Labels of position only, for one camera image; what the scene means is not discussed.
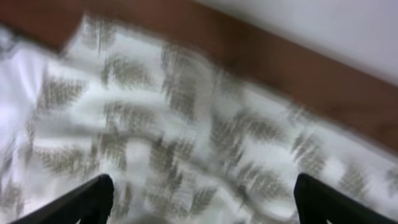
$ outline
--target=white wall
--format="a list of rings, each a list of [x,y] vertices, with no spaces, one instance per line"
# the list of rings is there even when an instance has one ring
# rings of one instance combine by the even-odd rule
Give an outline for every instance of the white wall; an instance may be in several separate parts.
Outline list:
[[[198,0],[398,85],[398,0]]]

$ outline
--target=leaf pattern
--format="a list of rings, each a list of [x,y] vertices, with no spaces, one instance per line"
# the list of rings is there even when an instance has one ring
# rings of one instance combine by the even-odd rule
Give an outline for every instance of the leaf pattern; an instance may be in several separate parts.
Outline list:
[[[91,148],[91,155],[95,150],[95,147]],[[65,146],[56,152],[46,151],[46,148],[36,149],[35,153],[41,158],[43,165],[55,174],[67,174],[71,177],[79,175],[86,179],[99,167],[99,162],[94,157],[86,159],[83,149],[76,145]]]
[[[81,35],[81,42],[98,54],[110,48],[116,40],[116,27],[111,21],[97,17],[87,17],[86,26]]]
[[[230,96],[236,100],[243,99],[243,81],[238,77],[226,73],[223,69],[216,68],[218,74],[218,86],[226,96]]]
[[[194,53],[167,44],[163,48],[162,68],[165,72],[162,89],[170,98],[170,108],[193,121],[197,75],[200,75]]]
[[[291,152],[302,172],[318,178],[325,167],[326,157],[319,148],[319,140],[315,136],[306,136],[301,133],[295,140]]]
[[[248,110],[240,111],[235,119],[239,125],[247,129],[248,134],[257,140],[283,140],[284,134],[275,122],[261,117],[258,114],[249,112]]]
[[[291,195],[279,175],[271,170],[262,171],[261,167],[254,167],[253,163],[247,163],[239,170],[237,181],[242,189],[249,189],[245,194],[252,197],[259,195],[263,199],[273,199]]]
[[[398,194],[398,167],[391,169],[386,174],[386,180],[389,184],[389,195],[393,197]]]
[[[174,149],[163,146],[159,139],[152,146],[150,152],[150,166],[157,172],[170,172],[173,168]]]
[[[126,184],[122,192],[120,191],[119,188],[120,187],[115,187],[113,192],[114,200],[111,211],[111,217],[115,220],[120,220],[128,215],[133,196],[132,187],[130,183]]]
[[[261,172],[256,176],[250,191],[260,195],[264,199],[290,196],[289,191],[280,181],[279,176],[269,170]]]
[[[81,80],[66,80],[48,77],[44,80],[37,102],[37,114],[47,114],[53,110],[62,110],[79,99],[87,89],[87,83]]]
[[[5,188],[0,186],[0,209],[12,211],[19,217],[24,210],[22,189],[13,182],[8,182]]]
[[[155,114],[152,111],[122,101],[105,104],[104,114],[106,127],[110,129],[119,127],[135,133],[146,133],[155,126]]]
[[[148,68],[143,63],[120,54],[114,54],[105,61],[101,73],[101,81],[105,87],[108,87],[110,78],[122,89],[153,85]]]
[[[224,121],[217,115],[213,116],[211,141],[217,159],[226,168],[226,175],[237,166],[243,156],[243,137],[242,127],[238,123]]]
[[[287,117],[287,120],[293,126],[296,126],[298,124],[308,125],[310,123],[315,122],[317,120],[317,117],[311,112],[309,112],[303,106],[296,103],[292,103],[289,106],[289,115]]]
[[[126,158],[126,146],[128,137],[119,136],[118,133],[111,134],[100,134],[99,148],[102,155],[105,155],[109,159],[113,159],[116,162],[117,167],[121,171],[127,169],[127,158]]]
[[[350,162],[344,176],[339,181],[339,186],[353,198],[364,199],[366,191],[366,179],[361,169],[355,163]]]
[[[194,192],[190,210],[181,201],[174,200],[174,195],[182,187],[183,181],[186,183],[195,182],[189,175],[185,178],[186,173],[184,171],[179,171],[178,160],[175,158],[175,155],[178,155],[178,159],[186,161],[189,159],[192,147],[187,142],[172,141],[165,143],[162,139],[159,139],[152,146],[150,167],[157,173],[157,177],[149,179],[148,189],[152,190],[148,191],[146,195],[155,212],[162,217],[173,215],[186,218],[189,215],[199,215],[210,204],[216,192],[216,189],[200,189]]]
[[[199,215],[205,211],[217,189],[201,189],[193,195],[193,202],[190,212],[193,215]]]

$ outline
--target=black object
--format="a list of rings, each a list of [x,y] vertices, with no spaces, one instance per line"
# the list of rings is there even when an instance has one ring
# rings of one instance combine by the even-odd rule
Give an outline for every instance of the black object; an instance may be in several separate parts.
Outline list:
[[[398,224],[307,174],[298,176],[294,197],[301,224]]]
[[[113,205],[113,182],[99,175],[12,224],[106,224]]]

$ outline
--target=wooden floor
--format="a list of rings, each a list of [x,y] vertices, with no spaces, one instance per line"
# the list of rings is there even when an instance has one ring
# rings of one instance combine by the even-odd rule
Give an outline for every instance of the wooden floor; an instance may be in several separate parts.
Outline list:
[[[0,0],[0,21],[53,49],[84,10],[195,46],[398,153],[398,88],[188,0]]]

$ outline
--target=wooden bed frame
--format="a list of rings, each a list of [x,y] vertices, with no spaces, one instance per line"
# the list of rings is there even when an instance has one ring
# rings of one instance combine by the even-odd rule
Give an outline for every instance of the wooden bed frame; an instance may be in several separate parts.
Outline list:
[[[85,10],[195,46],[398,153],[396,86],[193,1],[0,0],[0,22],[59,50]]]

